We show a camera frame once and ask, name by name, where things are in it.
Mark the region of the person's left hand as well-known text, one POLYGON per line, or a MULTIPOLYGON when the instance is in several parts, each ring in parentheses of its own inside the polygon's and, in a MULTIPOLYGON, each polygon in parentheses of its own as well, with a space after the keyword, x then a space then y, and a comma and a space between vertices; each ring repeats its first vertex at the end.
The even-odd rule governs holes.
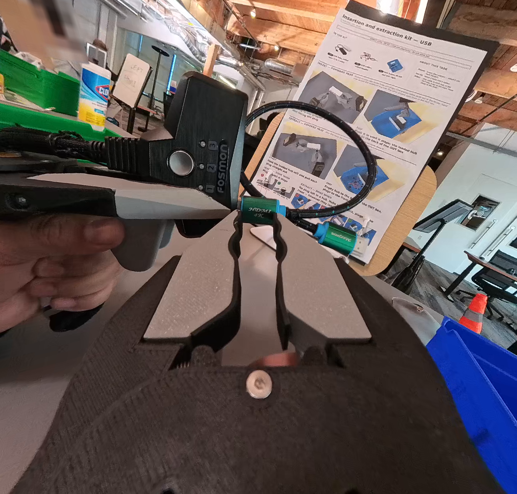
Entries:
POLYGON ((42 308, 81 312, 111 295, 124 240, 116 218, 51 214, 1 221, 1 333, 42 308))

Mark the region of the black tablet floor stand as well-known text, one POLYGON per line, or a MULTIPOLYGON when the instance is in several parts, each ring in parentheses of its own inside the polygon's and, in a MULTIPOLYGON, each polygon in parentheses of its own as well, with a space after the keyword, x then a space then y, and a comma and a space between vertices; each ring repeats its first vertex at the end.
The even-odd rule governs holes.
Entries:
POLYGON ((416 257, 404 270, 402 270, 393 280, 391 285, 406 293, 414 283, 420 269, 425 261, 424 253, 431 243, 436 239, 437 235, 442 231, 447 223, 459 217, 464 217, 474 209, 474 206, 463 200, 456 199, 449 202, 439 210, 420 220, 413 226, 413 230, 423 233, 432 233, 432 236, 425 245, 416 252, 416 257))

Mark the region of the black floor lamp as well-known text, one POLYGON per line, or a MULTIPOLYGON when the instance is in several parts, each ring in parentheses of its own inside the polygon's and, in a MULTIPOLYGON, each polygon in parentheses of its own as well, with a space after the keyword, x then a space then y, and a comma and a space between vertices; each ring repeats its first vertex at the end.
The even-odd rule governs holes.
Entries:
POLYGON ((167 61, 167 58, 170 58, 170 54, 167 51, 165 51, 161 46, 152 44, 151 47, 152 47, 152 50, 154 50, 158 55, 157 55, 156 65, 153 69, 152 90, 149 95, 148 107, 151 110, 151 113, 149 116, 150 119, 152 118, 153 115, 157 114, 157 111, 158 111, 157 105, 156 105, 157 92, 159 92, 158 93, 158 98, 159 98, 161 96, 160 93, 162 93, 166 89, 166 86, 165 86, 166 78, 162 79, 164 82, 164 83, 162 83, 163 86, 159 83, 162 58, 165 58, 165 61, 167 61))

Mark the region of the braided usb cable green plugs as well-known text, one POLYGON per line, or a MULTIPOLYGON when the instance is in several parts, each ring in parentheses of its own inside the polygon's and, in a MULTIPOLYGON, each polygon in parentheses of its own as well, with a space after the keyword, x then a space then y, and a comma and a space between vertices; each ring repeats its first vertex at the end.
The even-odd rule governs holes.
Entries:
POLYGON ((272 226, 278 215, 283 216, 298 228, 308 232, 320 245, 332 249, 348 258, 352 255, 353 251, 358 248, 358 236, 355 232, 347 230, 344 227, 340 227, 329 221, 314 224, 310 223, 309 220, 333 217, 335 215, 348 212, 352 208, 361 204, 373 188, 377 178, 378 172, 376 160, 364 140, 345 121, 319 106, 308 103, 300 101, 275 101, 266 103, 248 114, 245 126, 247 127, 253 120, 269 111, 280 109, 296 109, 311 113, 330 122, 335 127, 343 131, 364 157, 367 170, 365 184, 352 199, 343 204, 318 210, 302 210, 288 208, 281 205, 279 200, 264 197, 252 185, 245 172, 242 170, 240 184, 247 193, 242 196, 238 207, 242 213, 242 221, 245 223, 272 226))

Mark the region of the small green bin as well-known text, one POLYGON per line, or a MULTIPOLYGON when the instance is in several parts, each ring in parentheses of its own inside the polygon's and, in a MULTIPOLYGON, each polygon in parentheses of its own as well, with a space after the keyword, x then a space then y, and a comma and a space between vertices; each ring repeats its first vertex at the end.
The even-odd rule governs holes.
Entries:
POLYGON ((39 70, 33 64, 1 50, 1 75, 8 90, 41 108, 77 116, 80 82, 65 73, 39 70))

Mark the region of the blue plastic bin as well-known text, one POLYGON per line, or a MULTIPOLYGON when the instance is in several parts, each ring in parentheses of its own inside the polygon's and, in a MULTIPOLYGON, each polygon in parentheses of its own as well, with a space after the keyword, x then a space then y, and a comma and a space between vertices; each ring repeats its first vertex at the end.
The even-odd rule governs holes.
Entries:
POLYGON ((516 493, 516 355, 448 317, 426 348, 483 461, 516 493))

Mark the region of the black office chair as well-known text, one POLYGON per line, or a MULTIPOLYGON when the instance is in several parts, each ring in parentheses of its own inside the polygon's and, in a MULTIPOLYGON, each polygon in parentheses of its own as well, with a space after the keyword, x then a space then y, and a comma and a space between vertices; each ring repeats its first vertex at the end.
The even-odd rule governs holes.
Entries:
POLYGON ((476 266, 480 266, 481 270, 475 273, 471 280, 478 290, 488 297, 488 318, 497 313, 499 321, 502 321, 504 315, 495 307, 494 301, 500 300, 516 305, 516 258, 497 251, 492 260, 486 261, 467 251, 464 253, 469 265, 458 276, 458 283, 461 283, 476 266))

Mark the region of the white wipes canister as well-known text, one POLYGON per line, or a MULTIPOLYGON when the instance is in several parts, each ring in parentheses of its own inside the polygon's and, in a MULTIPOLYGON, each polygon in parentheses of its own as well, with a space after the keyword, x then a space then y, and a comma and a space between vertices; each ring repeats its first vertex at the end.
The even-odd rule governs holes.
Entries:
POLYGON ((94 63, 81 65, 78 119, 95 131, 104 131, 111 72, 94 63))

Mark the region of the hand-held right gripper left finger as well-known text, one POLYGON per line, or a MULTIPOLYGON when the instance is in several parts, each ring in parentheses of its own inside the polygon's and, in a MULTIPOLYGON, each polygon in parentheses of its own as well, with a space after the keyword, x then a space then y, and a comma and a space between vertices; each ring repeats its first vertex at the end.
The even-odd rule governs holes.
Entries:
POLYGON ((220 350, 240 327, 242 219, 230 213, 179 258, 143 339, 220 350))

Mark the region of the orange traffic cone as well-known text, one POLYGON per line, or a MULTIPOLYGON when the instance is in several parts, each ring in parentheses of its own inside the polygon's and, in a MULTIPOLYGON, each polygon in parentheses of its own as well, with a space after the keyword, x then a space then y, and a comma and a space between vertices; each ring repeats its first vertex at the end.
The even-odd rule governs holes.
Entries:
POLYGON ((459 324, 480 335, 483 328, 483 316, 487 308, 487 303, 488 297, 485 294, 476 294, 460 317, 459 324))

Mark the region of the white handwritten sign board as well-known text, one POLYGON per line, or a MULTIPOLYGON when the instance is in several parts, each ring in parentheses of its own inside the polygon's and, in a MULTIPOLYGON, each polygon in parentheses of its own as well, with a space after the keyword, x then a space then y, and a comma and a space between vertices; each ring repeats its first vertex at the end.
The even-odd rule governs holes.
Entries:
POLYGON ((127 53, 112 90, 113 98, 131 109, 136 108, 151 72, 152 67, 148 63, 127 53))

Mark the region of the dark grey hub with button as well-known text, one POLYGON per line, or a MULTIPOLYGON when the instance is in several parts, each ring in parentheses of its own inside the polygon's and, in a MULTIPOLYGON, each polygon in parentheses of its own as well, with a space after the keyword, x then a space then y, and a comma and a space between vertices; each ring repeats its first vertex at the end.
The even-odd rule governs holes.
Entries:
POLYGON ((237 209, 248 96, 202 73, 181 78, 162 128, 135 151, 137 176, 237 209))

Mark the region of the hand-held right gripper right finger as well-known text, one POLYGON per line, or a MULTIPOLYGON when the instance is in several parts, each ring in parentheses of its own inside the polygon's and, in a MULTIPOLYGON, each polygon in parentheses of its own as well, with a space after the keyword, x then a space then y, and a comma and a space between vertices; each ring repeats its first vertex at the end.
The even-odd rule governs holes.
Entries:
POLYGON ((275 215, 275 303, 282 349, 363 344, 372 336, 339 264, 315 239, 275 215))

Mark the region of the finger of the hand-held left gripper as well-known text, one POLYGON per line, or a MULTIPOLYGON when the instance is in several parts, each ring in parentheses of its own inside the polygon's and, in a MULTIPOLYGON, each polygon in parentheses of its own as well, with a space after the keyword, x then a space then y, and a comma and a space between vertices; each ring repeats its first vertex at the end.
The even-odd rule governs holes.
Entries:
POLYGON ((31 179, 110 189, 122 219, 222 219, 230 213, 228 207, 191 188, 83 173, 43 174, 31 179))

